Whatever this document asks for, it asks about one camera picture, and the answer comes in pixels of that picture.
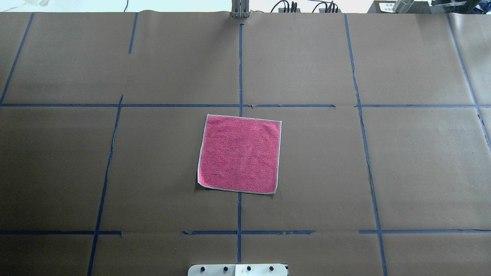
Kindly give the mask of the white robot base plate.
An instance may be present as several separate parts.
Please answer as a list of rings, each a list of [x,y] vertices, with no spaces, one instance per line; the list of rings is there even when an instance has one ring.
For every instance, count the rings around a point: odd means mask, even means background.
[[[289,276],[287,265],[272,264],[202,264],[192,265],[188,276]]]

